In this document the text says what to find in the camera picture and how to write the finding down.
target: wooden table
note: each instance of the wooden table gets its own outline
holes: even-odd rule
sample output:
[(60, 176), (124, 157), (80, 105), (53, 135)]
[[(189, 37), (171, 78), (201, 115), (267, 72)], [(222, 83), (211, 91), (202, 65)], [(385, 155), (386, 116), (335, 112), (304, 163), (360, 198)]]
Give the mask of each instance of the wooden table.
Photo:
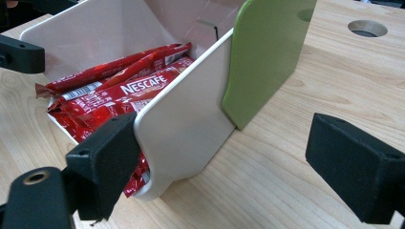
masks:
[[(388, 33), (366, 38), (348, 24), (370, 19)], [(29, 25), (5, 35), (18, 37)], [(0, 202), (11, 182), (42, 166), (65, 167), (74, 144), (35, 99), (42, 74), (1, 70)], [(318, 0), (295, 73), (197, 176), (158, 199), (122, 197), (109, 221), (77, 228), (370, 228), (307, 164), (314, 113), (343, 118), (405, 152), (405, 10)], [(395, 214), (389, 226), (399, 228)]]

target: light wood tabletop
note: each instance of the light wood tabletop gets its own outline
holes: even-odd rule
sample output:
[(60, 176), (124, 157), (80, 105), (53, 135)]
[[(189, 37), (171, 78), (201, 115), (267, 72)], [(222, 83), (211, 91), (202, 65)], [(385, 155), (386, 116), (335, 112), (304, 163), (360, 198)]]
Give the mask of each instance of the light wood tabletop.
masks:
[[(5, 35), (44, 19), (20, 26)], [(384, 25), (381, 37), (348, 29), (355, 20)], [(0, 70), (0, 203), (29, 170), (66, 166), (75, 144), (35, 98), (43, 74)], [(399, 228), (361, 223), (308, 165), (314, 113), (349, 121), (405, 152), (405, 10), (352, 0), (318, 0), (294, 74), (242, 131), (234, 131), (197, 176), (143, 202), (121, 196), (108, 221), (77, 228)]]

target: wood grain surface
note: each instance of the wood grain surface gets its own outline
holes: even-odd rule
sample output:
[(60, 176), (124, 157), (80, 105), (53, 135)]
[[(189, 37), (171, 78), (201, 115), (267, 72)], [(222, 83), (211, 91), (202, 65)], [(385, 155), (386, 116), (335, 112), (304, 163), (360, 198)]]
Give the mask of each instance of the wood grain surface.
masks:
[[(349, 31), (360, 19), (388, 33)], [(28, 26), (4, 34), (18, 37)], [(0, 70), (0, 203), (16, 177), (41, 166), (62, 169), (74, 147), (46, 116), (48, 99), (35, 99), (34, 83), (47, 82)], [(75, 216), (76, 227), (399, 228), (399, 214), (391, 225), (361, 223), (307, 164), (314, 113), (343, 118), (405, 152), (405, 10), (318, 0), (295, 73), (199, 175), (153, 201), (122, 197), (95, 227)]]

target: green panel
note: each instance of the green panel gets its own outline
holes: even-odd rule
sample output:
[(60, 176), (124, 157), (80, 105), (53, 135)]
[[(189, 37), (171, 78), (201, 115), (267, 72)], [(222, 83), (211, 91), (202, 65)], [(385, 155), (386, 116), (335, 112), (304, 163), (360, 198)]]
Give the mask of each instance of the green panel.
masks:
[(316, 0), (247, 0), (232, 36), (223, 109), (239, 129), (294, 72)]

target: white container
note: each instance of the white container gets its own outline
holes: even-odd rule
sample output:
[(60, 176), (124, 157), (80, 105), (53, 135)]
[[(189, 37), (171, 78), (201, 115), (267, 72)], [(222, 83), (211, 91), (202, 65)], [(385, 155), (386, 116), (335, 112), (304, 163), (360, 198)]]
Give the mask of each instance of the white container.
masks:
[(199, 173), (235, 128), (222, 100), (232, 28), (243, 2), (87, 0), (24, 31), (20, 39), (45, 48), (50, 81), (153, 47), (192, 42), (196, 61), (134, 123), (151, 172), (135, 197), (147, 200), (171, 182)]

